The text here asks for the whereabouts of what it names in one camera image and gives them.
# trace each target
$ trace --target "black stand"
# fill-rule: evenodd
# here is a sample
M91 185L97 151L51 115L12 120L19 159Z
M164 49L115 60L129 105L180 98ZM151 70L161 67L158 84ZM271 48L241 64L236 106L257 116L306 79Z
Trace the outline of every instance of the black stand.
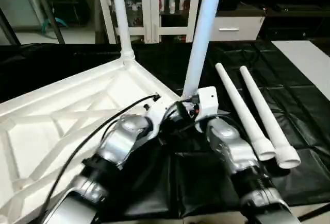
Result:
M316 210L313 210L313 211L311 211L307 214L304 214L304 215L298 217L298 219L299 219L299 221L303 222L303 221L312 219L316 216L322 215L322 214L324 214L325 212L328 212L328 211L330 211L330 203L323 206L323 207L320 207Z

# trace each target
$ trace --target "teal object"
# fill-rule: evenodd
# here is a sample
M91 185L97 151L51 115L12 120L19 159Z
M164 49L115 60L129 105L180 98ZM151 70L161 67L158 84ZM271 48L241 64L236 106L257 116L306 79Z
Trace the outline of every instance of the teal object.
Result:
M60 23L60 24L62 24L64 27L69 27L66 23L65 23L65 21L63 21L62 19L60 19L60 18L55 18L55 21L56 22L58 22L58 23ZM41 27L41 32L42 33L46 33L46 27L47 27L47 25L50 23L50 20L49 19L46 19L45 21L44 21L44 23L42 24L42 27Z

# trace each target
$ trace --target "black robot arm segment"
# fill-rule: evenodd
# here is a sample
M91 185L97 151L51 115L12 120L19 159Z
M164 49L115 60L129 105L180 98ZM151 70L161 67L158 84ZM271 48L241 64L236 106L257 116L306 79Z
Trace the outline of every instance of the black robot arm segment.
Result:
M123 115L101 141L96 153L83 161L85 167L50 211L44 224L90 224L97 210L116 191L116 180L129 155L142 146L152 130L148 117Z
M250 144L233 126L214 118L207 124L206 136L232 180L240 198L241 213L249 223L300 223L263 172Z

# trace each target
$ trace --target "glass cabinet door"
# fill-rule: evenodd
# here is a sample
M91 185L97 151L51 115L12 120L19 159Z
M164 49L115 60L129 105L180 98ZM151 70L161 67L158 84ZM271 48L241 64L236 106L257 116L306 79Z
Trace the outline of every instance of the glass cabinet door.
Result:
M199 0L151 0L152 42L192 42Z
M110 43L115 43L119 33L114 1L103 0L103 5L100 1ZM132 43L151 43L150 0L125 0L125 7Z

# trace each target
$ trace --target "cabinet handle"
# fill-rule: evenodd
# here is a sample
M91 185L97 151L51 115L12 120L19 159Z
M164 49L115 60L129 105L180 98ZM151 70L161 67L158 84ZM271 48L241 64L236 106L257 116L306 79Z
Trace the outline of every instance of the cabinet handle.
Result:
M158 39L157 39L158 33L157 33L157 25L154 23L154 42L157 43Z
M148 38L148 29L146 26L144 26L144 42L149 43L149 38Z
M239 28L238 27L219 28L219 31L239 31Z

